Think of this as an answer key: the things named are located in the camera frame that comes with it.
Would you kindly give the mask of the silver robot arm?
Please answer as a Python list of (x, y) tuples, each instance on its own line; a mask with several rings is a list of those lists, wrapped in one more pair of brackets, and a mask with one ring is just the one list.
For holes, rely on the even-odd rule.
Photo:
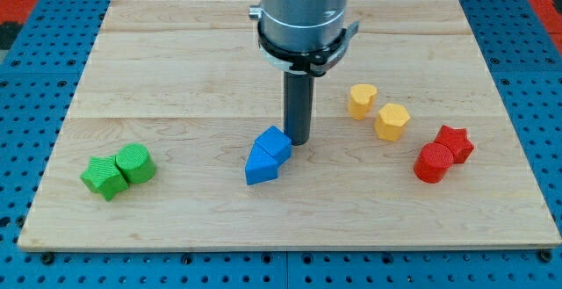
[(275, 47), (313, 52), (340, 35), (347, 0), (260, 0), (259, 33)]

